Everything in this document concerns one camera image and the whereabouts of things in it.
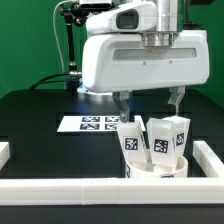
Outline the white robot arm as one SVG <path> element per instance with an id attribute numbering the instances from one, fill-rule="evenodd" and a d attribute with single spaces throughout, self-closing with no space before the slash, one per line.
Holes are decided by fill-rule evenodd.
<path id="1" fill-rule="evenodd" d="M 134 120 L 126 102 L 131 91 L 169 88 L 176 105 L 187 86 L 207 81 L 207 32 L 183 22 L 184 6 L 184 0 L 132 0 L 87 20 L 83 85 L 111 92 L 123 122 Z"/>

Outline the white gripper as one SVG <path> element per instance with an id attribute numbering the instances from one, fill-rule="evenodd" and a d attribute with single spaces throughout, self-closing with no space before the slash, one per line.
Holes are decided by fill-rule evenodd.
<path id="1" fill-rule="evenodd" d="M 87 20 L 83 84 L 114 92 L 123 123 L 134 121 L 128 91 L 172 87 L 168 103 L 178 115 L 184 86 L 207 81 L 207 33 L 183 28 L 183 7 L 181 1 L 134 1 Z"/>

